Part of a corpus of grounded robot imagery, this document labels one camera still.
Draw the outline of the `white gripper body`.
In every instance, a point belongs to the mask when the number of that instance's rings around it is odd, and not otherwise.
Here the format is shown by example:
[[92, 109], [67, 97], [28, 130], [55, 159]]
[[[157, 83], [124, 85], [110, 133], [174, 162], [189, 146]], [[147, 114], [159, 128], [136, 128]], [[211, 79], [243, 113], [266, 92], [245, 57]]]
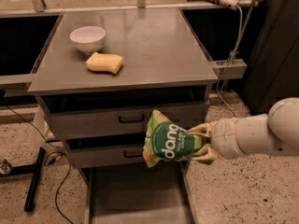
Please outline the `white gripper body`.
[[236, 141], [236, 118], [220, 119], [211, 130], [211, 145], [225, 159], [237, 159], [245, 157]]

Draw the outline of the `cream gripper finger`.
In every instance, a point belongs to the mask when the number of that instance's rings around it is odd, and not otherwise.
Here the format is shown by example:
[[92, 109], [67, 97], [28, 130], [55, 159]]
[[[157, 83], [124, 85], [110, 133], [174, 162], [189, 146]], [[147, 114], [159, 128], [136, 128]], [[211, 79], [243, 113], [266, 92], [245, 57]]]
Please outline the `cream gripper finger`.
[[192, 160], [200, 163], [212, 163], [218, 157], [216, 149], [211, 144], [206, 144], [192, 155]]
[[209, 123], [202, 123], [202, 124], [199, 124], [195, 127], [190, 128], [187, 131], [187, 134], [201, 135], [201, 136], [204, 136], [204, 137], [210, 137], [211, 132], [212, 132], [215, 125], [216, 125], [216, 121], [212, 121], [212, 122], [209, 122]]

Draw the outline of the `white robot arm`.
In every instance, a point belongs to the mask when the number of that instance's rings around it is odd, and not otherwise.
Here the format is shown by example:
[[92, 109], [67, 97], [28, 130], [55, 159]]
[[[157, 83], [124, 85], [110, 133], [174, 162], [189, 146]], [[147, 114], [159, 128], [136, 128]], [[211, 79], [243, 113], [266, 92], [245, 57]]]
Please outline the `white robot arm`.
[[219, 119], [188, 130], [210, 139], [197, 151], [195, 161], [237, 159], [250, 154], [299, 155], [299, 98], [278, 101], [267, 114]]

